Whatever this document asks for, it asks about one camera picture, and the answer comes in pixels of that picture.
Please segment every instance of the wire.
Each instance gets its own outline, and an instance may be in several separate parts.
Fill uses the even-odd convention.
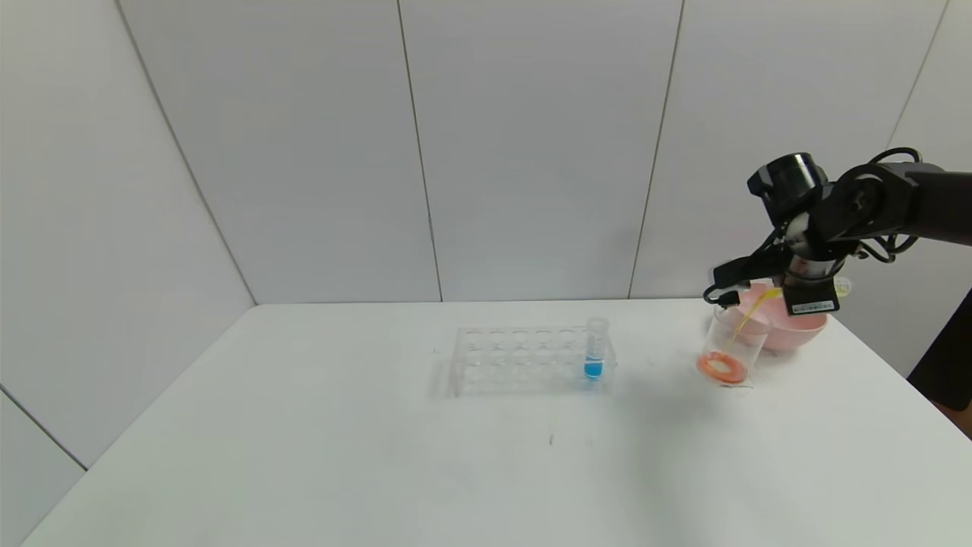
[[[873,256],[875,258],[875,260],[877,260],[878,262],[883,262],[885,264],[890,264],[890,263],[894,262],[894,258],[895,257],[892,254],[888,254],[887,256],[884,256],[881,253],[879,253],[877,250],[875,250],[874,247],[872,247],[871,245],[868,245],[864,241],[860,241],[858,243],[858,245],[859,245],[859,248],[858,248],[858,251],[857,251],[857,257],[858,258],[867,258],[869,256]]]
[[[918,164],[921,163],[921,152],[919,152],[918,150],[910,146],[899,146],[897,148],[889,148],[881,152],[880,154],[872,158],[871,161],[868,162],[868,164],[877,164],[880,163],[881,160],[886,160],[887,158],[890,158],[891,156],[896,156],[898,154],[907,154],[908,156],[912,157],[912,161]],[[880,245],[881,248],[885,251],[886,253],[885,255],[882,255],[874,247],[868,245],[864,241],[860,242],[860,247],[858,247],[858,250],[855,254],[859,258],[867,258],[868,256],[872,256],[878,262],[891,264],[897,258],[897,255],[912,248],[912,245],[914,245],[918,241],[918,238],[915,236],[908,236],[908,238],[905,239],[905,242],[901,243],[901,245],[898,245],[898,234],[891,234],[890,236],[887,237],[887,239],[875,237],[874,241],[876,241],[878,245]]]
[[[910,146],[899,146],[897,148],[889,148],[881,152],[880,154],[872,158],[871,161],[868,162],[868,164],[876,164],[881,160],[885,160],[887,158],[890,158],[891,156],[896,156],[898,154],[907,154],[911,156],[912,160],[915,161],[916,163],[918,164],[921,163],[921,152],[915,150]]]
[[[878,245],[881,246],[881,249],[885,251],[884,255],[879,253],[877,249],[875,249],[874,247],[868,245],[863,241],[860,242],[861,248],[858,249],[858,252],[856,254],[859,258],[867,258],[869,256],[872,256],[878,262],[891,264],[892,262],[894,262],[895,259],[897,259],[897,256],[899,254],[912,248],[912,245],[914,245],[918,241],[917,237],[908,236],[908,238],[905,239],[904,243],[898,245],[897,237],[898,237],[897,234],[892,234],[891,236],[888,236],[887,239],[881,237],[874,238],[874,241],[876,241]]]
[[[770,234],[763,241],[763,243],[759,245],[759,248],[757,248],[756,250],[752,251],[752,254],[750,254],[749,257],[751,258],[752,255],[754,255],[754,254],[756,254],[756,253],[758,253],[760,251],[765,251],[766,249],[772,247],[774,241],[776,241],[777,240],[777,237],[780,235],[780,232],[781,232],[781,230],[779,228],[774,228],[773,231],[770,232]],[[713,298],[709,298],[709,295],[712,294],[712,292],[715,291],[715,289],[717,289],[717,288],[718,287],[716,287],[715,285],[710,285],[710,287],[708,289],[706,289],[706,292],[702,293],[702,299],[705,300],[706,302],[708,302],[709,304],[718,304],[719,303],[718,298],[714,298],[714,299]]]

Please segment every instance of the white table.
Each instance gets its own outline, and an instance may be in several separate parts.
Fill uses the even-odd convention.
[[[29,547],[969,545],[972,443],[837,321],[753,388],[701,301],[262,306]],[[444,399],[460,326],[611,319],[611,395]]]

